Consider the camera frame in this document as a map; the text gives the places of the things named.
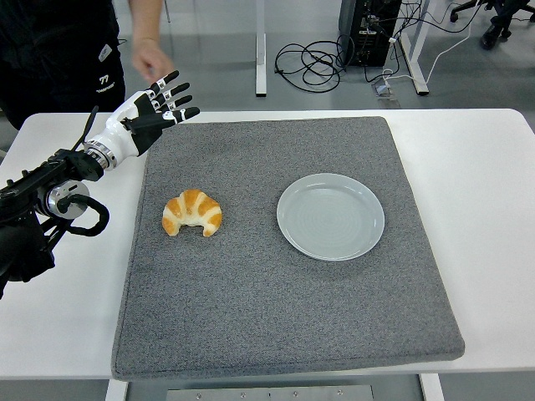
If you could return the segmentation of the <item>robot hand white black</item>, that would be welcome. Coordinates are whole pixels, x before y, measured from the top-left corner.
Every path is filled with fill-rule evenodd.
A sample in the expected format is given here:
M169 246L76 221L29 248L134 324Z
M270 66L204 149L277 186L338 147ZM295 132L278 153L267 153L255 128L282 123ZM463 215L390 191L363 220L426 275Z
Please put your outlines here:
M192 100L190 95L176 97L190 87L177 84L178 77L175 70L131 95L106 120L104 130L84 143L84 152L104 170L113 170L125 159L143 155L164 129L198 115L197 107L185 106Z

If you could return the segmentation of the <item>person's left hand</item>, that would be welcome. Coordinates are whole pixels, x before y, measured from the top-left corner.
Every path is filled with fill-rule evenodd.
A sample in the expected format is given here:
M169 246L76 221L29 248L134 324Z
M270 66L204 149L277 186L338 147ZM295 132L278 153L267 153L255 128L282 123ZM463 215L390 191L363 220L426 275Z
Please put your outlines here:
M175 70L171 59L153 38L139 38L132 45L132 63L140 76L152 84Z

